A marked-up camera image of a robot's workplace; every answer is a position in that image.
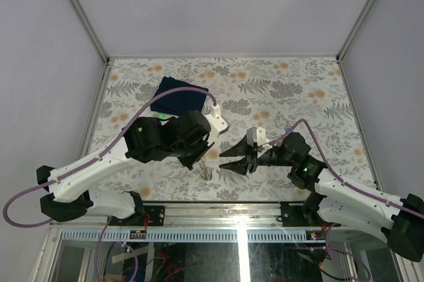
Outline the metal keyring with yellow grip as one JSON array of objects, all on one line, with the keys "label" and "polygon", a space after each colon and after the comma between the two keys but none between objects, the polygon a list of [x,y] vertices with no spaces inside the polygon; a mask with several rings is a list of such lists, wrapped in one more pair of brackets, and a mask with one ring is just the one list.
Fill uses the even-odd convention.
[{"label": "metal keyring with yellow grip", "polygon": [[204,181],[211,181],[213,174],[211,170],[206,166],[206,163],[203,160],[199,160],[199,170],[200,170],[200,177]]}]

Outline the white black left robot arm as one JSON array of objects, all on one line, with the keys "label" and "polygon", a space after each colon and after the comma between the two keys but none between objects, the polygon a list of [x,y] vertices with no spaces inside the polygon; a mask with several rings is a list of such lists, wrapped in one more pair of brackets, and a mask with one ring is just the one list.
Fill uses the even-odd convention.
[{"label": "white black left robot arm", "polygon": [[168,157],[192,169],[219,135],[212,119],[198,111],[168,120],[139,117],[115,141],[73,164],[38,168],[39,182],[48,185],[48,194],[40,199],[41,212],[56,222],[98,214],[118,224],[140,224],[146,213],[138,193],[100,191],[96,185],[130,166]]}]

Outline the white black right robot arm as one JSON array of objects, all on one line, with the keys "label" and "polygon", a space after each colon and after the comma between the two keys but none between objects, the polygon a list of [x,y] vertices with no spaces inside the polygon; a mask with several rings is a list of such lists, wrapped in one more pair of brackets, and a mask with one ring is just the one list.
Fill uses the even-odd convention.
[{"label": "white black right robot arm", "polygon": [[322,221],[354,228],[383,241],[405,259],[423,259],[423,199],[414,194],[402,198],[342,179],[310,150],[297,132],[279,145],[269,145],[264,129],[251,128],[238,144],[221,153],[240,160],[220,168],[246,175],[258,167],[290,167],[289,180],[310,192],[301,207],[307,224]]}]

